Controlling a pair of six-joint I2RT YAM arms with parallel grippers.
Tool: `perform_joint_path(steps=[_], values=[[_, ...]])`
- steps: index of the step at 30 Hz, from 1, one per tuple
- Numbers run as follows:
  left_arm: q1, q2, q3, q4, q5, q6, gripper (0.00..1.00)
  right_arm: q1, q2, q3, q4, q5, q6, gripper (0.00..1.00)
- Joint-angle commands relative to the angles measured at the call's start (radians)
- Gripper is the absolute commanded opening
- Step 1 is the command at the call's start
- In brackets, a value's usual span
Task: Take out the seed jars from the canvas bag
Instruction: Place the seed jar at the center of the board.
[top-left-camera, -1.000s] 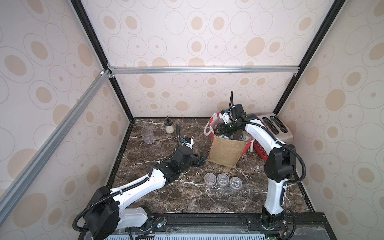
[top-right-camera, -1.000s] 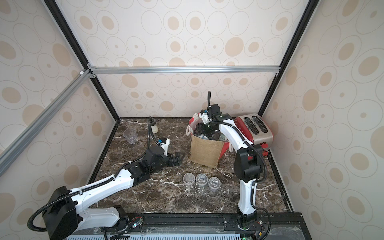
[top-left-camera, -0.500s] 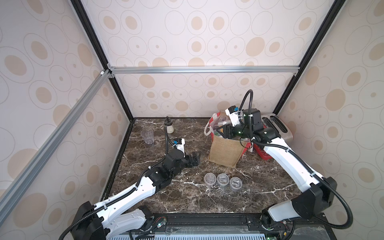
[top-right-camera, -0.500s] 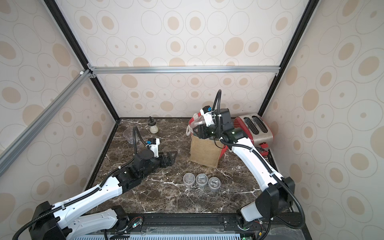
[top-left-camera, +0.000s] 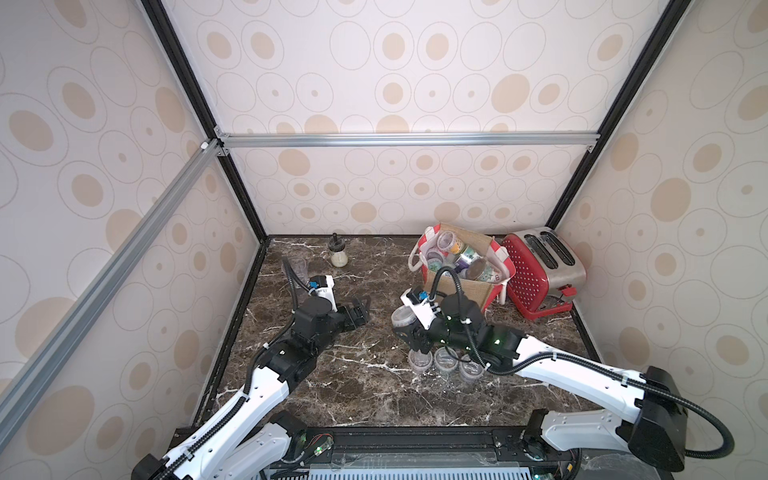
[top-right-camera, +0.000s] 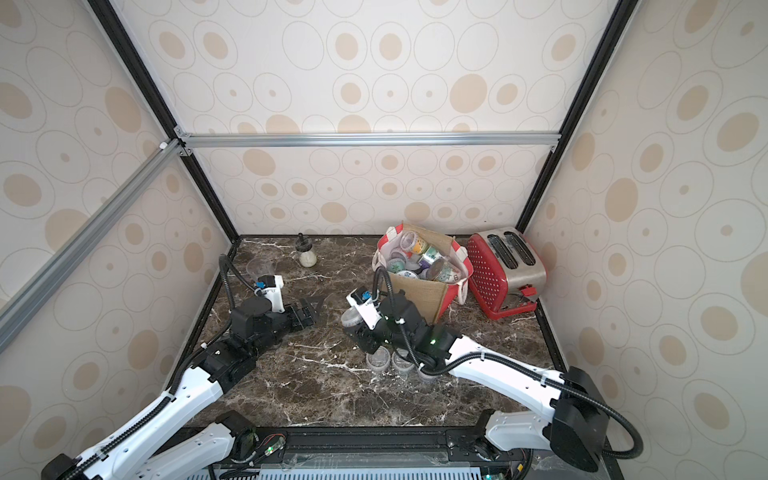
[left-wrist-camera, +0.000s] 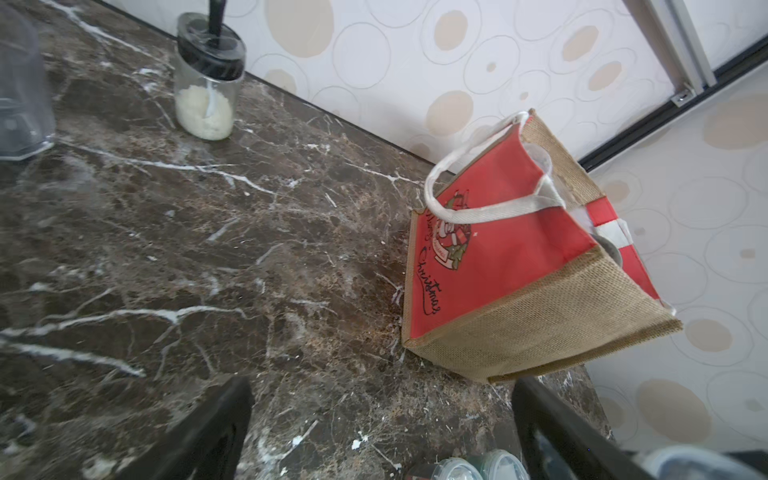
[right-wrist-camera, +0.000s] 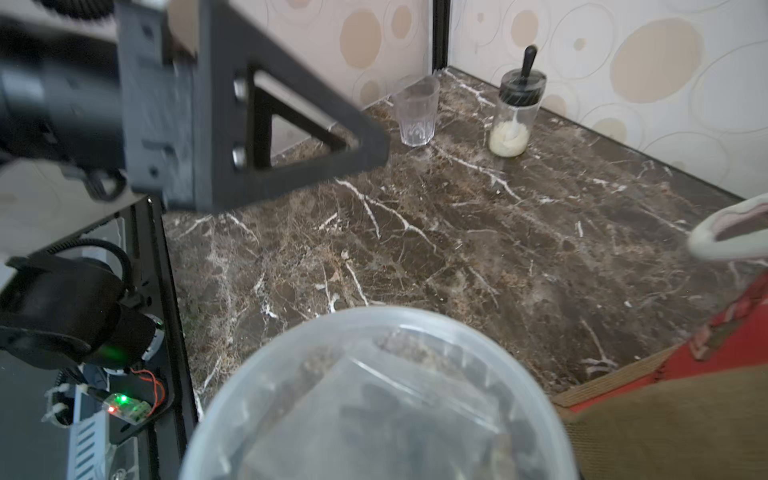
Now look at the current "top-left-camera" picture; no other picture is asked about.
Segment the seed jar red label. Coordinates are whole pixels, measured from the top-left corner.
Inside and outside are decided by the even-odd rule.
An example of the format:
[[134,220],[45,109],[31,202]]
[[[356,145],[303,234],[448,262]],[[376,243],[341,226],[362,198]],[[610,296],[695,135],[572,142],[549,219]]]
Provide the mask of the seed jar red label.
[[440,347],[434,353],[434,366],[443,379],[449,379],[459,367],[459,359],[456,352],[450,347]]

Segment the seed jar orange label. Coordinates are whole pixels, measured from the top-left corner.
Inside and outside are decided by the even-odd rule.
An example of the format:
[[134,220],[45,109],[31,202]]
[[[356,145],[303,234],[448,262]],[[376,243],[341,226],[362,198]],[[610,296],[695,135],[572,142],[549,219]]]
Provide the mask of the seed jar orange label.
[[408,327],[417,321],[417,316],[408,305],[401,305],[391,314],[394,329]]

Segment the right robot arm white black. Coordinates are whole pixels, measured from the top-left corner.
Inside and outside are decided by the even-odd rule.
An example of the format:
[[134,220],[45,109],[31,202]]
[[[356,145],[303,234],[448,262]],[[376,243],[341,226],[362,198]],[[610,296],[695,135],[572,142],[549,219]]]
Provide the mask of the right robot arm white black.
[[612,450],[681,472],[688,458],[715,460],[733,453],[735,439],[725,423],[683,398],[667,371],[611,367],[490,324],[455,272],[443,267],[438,276],[451,278],[454,293],[444,294],[436,285],[408,289],[391,316],[394,333],[411,350],[428,355],[441,346],[491,375],[538,380],[596,404],[594,411],[575,414],[534,411],[523,435],[529,457],[539,457],[545,448]]

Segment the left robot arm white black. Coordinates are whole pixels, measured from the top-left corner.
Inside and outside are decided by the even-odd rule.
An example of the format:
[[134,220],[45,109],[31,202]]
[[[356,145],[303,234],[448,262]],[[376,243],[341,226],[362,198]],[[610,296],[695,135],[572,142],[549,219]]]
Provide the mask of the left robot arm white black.
[[351,305],[335,300],[332,276],[304,282],[289,260],[282,261],[292,309],[289,323],[259,348],[244,385],[200,428],[162,458],[146,455],[134,467],[134,479],[248,479],[280,461],[301,437],[300,422],[260,421],[316,368],[337,337],[366,325],[370,297]]

